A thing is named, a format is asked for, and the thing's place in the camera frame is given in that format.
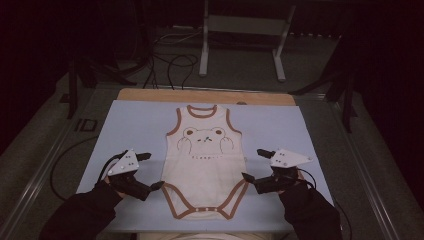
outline light blue board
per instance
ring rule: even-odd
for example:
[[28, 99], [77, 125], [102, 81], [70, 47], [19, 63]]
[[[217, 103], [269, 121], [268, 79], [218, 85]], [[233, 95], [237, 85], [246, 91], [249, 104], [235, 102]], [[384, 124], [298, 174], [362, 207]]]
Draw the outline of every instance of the light blue board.
[[[141, 162], [135, 174], [138, 181], [146, 185], [160, 181], [166, 157], [166, 133], [177, 123], [176, 109], [188, 104], [195, 107], [213, 106], [203, 103], [114, 101], [77, 192], [90, 191], [105, 162], [127, 149], [152, 154], [149, 160]], [[318, 191], [333, 203], [299, 107], [221, 105], [230, 109], [233, 127], [242, 132], [249, 174], [262, 178], [272, 173], [269, 160], [256, 153], [260, 148], [268, 151], [285, 148], [310, 156], [313, 161], [299, 167], [314, 176]], [[152, 192], [145, 202], [127, 197], [118, 204], [116, 211], [115, 220], [107, 227], [109, 231], [282, 232], [293, 229], [284, 220], [284, 207], [278, 195], [258, 195], [253, 185], [249, 185], [231, 220], [174, 219], [161, 190]]]

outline onesie neckline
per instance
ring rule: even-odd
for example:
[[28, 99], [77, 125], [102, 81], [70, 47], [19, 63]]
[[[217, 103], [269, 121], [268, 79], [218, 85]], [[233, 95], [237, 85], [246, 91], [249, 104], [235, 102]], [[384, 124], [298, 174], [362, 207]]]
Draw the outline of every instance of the onesie neckline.
[[[198, 108], [198, 107], [193, 107], [191, 105], [188, 105], [187, 106], [188, 113], [191, 116], [195, 117], [195, 118], [209, 118], [209, 117], [212, 117], [213, 115], [215, 115], [217, 109], [218, 109], [218, 106], [217, 105], [213, 105], [210, 108]], [[211, 113], [202, 115], [202, 114], [196, 114], [196, 113], [194, 113], [193, 110], [195, 110], [195, 111], [205, 111], [205, 112], [211, 111]]]

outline baby onesie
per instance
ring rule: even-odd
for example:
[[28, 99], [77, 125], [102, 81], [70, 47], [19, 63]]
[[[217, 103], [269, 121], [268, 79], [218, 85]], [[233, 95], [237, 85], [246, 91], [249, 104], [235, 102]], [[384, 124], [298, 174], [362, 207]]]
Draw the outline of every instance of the baby onesie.
[[219, 105], [177, 109], [176, 127], [167, 133], [162, 172], [165, 194], [177, 219], [231, 219], [247, 190], [241, 132]]

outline brown trim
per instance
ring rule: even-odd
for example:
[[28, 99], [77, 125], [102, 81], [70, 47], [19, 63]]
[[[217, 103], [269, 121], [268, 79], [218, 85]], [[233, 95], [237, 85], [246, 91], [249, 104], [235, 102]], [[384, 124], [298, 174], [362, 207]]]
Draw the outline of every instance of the brown trim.
[[181, 125], [181, 110], [177, 108], [177, 125], [175, 125], [174, 129], [172, 129], [170, 132], [166, 134], [166, 136], [171, 136], [172, 134], [176, 133]]
[[[241, 202], [241, 199], [243, 198], [244, 194], [247, 191], [248, 188], [248, 183], [242, 179], [240, 182], [238, 182], [234, 188], [231, 190], [230, 194], [228, 195], [228, 197], [225, 199], [225, 201], [219, 205], [218, 207], [198, 207], [195, 208], [193, 207], [188, 201], [187, 199], [184, 197], [184, 195], [182, 194], [182, 192], [174, 185], [170, 184], [170, 183], [165, 183], [162, 186], [162, 192], [165, 195], [166, 201], [168, 202], [169, 208], [171, 210], [172, 216], [174, 216], [174, 218], [176, 219], [182, 219], [185, 216], [195, 213], [195, 212], [205, 212], [205, 211], [211, 211], [211, 212], [218, 212], [220, 213], [224, 218], [226, 218], [227, 220], [230, 220], [231, 218], [234, 217], [234, 214], [238, 208], [238, 205]], [[234, 198], [234, 195], [237, 193], [237, 191], [239, 190], [240, 187], [243, 186], [243, 189], [241, 190], [239, 196], [237, 197], [236, 202], [234, 203], [234, 206], [231, 208], [231, 212], [230, 214], [226, 213], [224, 211], [224, 208], [231, 202], [231, 200]], [[166, 188], [170, 188], [173, 191], [175, 191], [175, 193], [180, 197], [181, 201], [184, 203], [184, 205], [187, 207], [187, 210], [182, 212], [181, 214], [177, 214], [174, 204], [171, 201], [171, 196], [169, 195], [168, 191], [166, 190]]]
[[227, 119], [227, 125], [228, 125], [228, 127], [229, 127], [231, 130], [233, 130], [234, 132], [238, 132], [238, 133], [242, 134], [242, 133], [241, 133], [241, 131], [239, 131], [239, 130], [235, 129], [235, 128], [233, 127], [233, 125], [231, 125], [231, 121], [230, 121], [230, 109], [228, 109], [228, 108], [227, 108], [227, 112], [226, 112], [226, 119]]
[[[198, 108], [198, 107], [193, 107], [191, 105], [187, 106], [188, 113], [194, 118], [209, 118], [209, 117], [212, 117], [213, 115], [215, 115], [217, 109], [218, 109], [217, 105], [213, 105], [213, 107], [210, 107], [210, 108]], [[212, 112], [210, 114], [207, 114], [207, 115], [198, 115], [198, 114], [195, 114], [193, 112], [193, 110], [196, 110], [196, 111], [212, 111]]]

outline metal stand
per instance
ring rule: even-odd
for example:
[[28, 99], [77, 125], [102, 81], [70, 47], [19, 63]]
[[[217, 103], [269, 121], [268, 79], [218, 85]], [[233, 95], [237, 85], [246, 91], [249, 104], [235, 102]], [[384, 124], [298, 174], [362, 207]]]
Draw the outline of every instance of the metal stand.
[[278, 20], [209, 15], [208, 5], [209, 1], [205, 0], [205, 11], [203, 17], [203, 47], [202, 56], [200, 58], [199, 70], [199, 75], [201, 77], [206, 76], [208, 70], [208, 33], [209, 31], [218, 31], [280, 36], [280, 43], [277, 48], [272, 51], [272, 57], [274, 59], [278, 81], [286, 81], [283, 64], [281, 62], [281, 52], [283, 50], [284, 43], [289, 33], [290, 23], [293, 18], [296, 6], [290, 7], [290, 11], [285, 20]]

